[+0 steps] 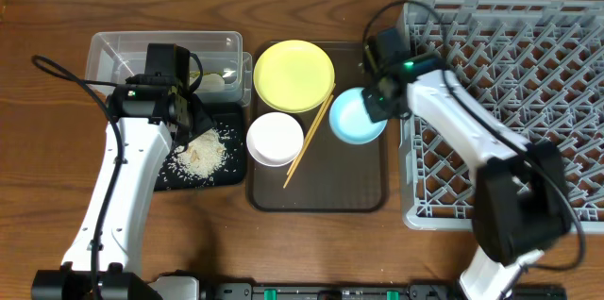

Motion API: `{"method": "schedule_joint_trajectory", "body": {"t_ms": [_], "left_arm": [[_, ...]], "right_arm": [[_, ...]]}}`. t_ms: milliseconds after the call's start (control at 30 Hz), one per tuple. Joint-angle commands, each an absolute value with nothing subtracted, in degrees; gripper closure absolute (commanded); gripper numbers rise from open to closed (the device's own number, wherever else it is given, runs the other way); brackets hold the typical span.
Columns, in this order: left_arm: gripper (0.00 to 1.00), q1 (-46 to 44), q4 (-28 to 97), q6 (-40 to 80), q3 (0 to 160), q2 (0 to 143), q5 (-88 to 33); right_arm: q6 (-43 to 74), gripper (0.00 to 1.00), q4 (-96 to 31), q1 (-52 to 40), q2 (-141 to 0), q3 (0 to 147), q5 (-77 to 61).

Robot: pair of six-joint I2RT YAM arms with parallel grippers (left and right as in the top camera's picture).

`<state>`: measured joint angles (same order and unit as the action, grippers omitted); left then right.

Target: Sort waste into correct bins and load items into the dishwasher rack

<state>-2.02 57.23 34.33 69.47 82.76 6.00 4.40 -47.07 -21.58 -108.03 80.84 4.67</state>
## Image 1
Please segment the blue bowl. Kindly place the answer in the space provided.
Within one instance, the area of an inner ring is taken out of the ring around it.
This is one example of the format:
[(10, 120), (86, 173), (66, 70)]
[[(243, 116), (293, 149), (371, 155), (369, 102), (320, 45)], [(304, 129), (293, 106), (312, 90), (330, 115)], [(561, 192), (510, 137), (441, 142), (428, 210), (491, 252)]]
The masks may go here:
[(354, 145), (375, 140), (386, 128), (387, 120), (372, 122), (361, 96), (362, 88), (340, 93), (331, 104), (328, 120), (333, 134), (342, 142)]

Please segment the white rice pile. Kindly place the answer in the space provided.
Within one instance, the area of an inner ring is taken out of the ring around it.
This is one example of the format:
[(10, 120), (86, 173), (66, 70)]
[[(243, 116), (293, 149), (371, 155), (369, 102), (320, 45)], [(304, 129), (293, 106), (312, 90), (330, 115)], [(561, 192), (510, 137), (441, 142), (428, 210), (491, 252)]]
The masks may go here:
[(198, 188), (235, 183), (240, 179), (241, 142), (234, 128), (213, 128), (179, 146), (160, 168), (158, 188)]

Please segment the yellow-green snack wrapper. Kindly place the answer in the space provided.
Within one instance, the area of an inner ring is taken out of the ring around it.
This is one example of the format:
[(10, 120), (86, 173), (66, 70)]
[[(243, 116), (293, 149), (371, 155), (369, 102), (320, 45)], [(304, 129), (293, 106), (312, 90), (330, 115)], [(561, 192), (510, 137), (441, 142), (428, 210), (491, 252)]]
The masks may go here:
[(204, 72), (191, 71), (189, 73), (190, 85), (201, 78), (197, 89), (197, 93), (201, 92), (221, 92), (230, 88), (237, 80), (237, 72), (232, 70), (224, 70), (223, 72)]

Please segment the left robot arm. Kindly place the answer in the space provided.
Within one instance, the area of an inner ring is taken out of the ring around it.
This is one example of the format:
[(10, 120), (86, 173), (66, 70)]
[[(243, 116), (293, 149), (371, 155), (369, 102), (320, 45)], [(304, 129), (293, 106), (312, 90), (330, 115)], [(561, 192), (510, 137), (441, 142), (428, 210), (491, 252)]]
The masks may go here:
[(108, 120), (102, 165), (86, 215), (57, 270), (39, 270), (34, 299), (199, 299), (194, 276), (142, 280), (143, 233), (163, 162), (215, 126), (195, 95), (188, 49), (169, 43), (147, 47), (144, 71), (114, 84), (107, 99), (53, 60), (35, 55), (42, 71), (75, 82)]

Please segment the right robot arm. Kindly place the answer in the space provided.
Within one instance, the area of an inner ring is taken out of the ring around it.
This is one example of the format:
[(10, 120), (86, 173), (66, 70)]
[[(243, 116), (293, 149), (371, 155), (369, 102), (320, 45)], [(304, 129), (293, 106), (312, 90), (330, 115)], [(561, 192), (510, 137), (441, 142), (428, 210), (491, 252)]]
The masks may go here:
[(540, 258), (570, 231), (578, 236), (576, 259), (547, 269), (572, 271), (584, 261), (585, 233), (568, 199), (562, 153), (553, 142), (512, 131), (466, 90), (448, 63), (452, 25), (428, 4), (418, 6), (439, 26), (443, 48), (412, 56), (396, 29), (363, 30), (363, 65), (371, 76), (363, 104), (374, 123), (422, 118), (461, 157), (475, 187), (478, 249), (459, 286), (467, 299), (511, 299), (521, 276), (543, 269)]

